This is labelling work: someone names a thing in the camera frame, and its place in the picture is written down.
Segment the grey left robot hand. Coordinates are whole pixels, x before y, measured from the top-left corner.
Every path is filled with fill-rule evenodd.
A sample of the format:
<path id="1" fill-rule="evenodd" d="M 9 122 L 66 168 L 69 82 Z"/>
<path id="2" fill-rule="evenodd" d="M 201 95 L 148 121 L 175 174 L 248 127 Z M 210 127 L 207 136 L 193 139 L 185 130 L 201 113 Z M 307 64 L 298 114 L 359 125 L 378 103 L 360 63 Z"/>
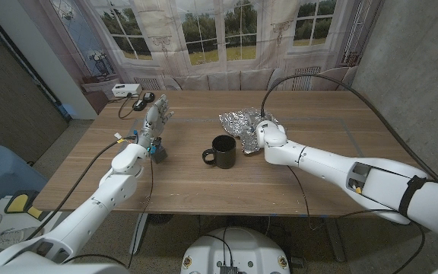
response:
<path id="1" fill-rule="evenodd" d="M 165 94 L 148 109 L 144 118 L 143 126 L 138 135 L 138 144 L 142 147 L 150 147 L 151 143 L 158 138 L 164 130 L 168 119 L 174 114 L 168 113 L 168 99 Z"/>

